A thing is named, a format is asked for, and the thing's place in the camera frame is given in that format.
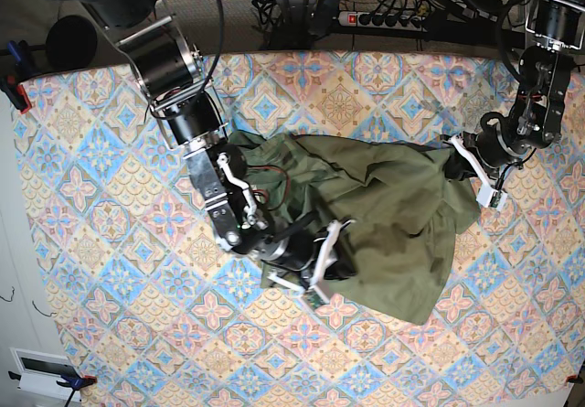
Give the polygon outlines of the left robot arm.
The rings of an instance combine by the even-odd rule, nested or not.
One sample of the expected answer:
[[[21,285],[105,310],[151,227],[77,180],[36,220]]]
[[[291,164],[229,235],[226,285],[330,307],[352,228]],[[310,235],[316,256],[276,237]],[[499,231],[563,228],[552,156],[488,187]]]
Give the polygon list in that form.
[[[535,43],[514,65],[503,24],[511,8],[524,1],[529,2],[525,30]],[[443,170],[450,179],[485,176],[488,185],[501,187],[511,167],[522,167],[561,136],[570,74],[577,66],[569,52],[581,50],[584,42],[584,0],[507,0],[496,12],[496,45],[518,83],[516,99],[507,116],[484,114],[480,133],[453,137],[455,150]]]

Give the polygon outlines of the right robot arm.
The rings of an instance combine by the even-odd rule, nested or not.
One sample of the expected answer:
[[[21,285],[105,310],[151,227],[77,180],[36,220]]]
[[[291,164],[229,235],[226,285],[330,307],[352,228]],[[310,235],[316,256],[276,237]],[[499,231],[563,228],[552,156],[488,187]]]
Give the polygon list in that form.
[[[228,141],[212,83],[214,68],[188,45],[165,0],[76,1],[129,61],[167,146],[184,150],[190,181],[204,199],[223,251],[252,254],[277,273],[294,275],[303,290],[356,274],[339,240],[342,221],[313,233],[315,211],[287,222],[257,200],[246,179],[246,159]]]

